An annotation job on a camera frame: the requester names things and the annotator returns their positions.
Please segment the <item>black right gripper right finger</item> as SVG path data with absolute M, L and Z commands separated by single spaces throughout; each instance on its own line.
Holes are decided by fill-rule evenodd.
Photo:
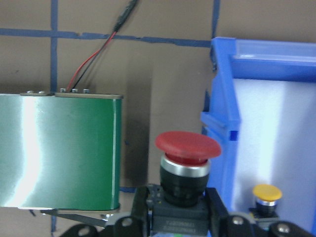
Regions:
M 209 215 L 209 232 L 212 237 L 225 237 L 229 213 L 215 188 L 206 188 L 205 200 Z

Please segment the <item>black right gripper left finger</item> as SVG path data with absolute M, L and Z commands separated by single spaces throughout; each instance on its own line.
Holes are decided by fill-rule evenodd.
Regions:
M 131 209 L 131 217 L 136 220 L 138 229 L 140 230 L 142 237 L 151 236 L 151 207 L 152 202 L 151 191 L 153 185 L 146 185 L 138 187 L 135 191 L 134 200 Z

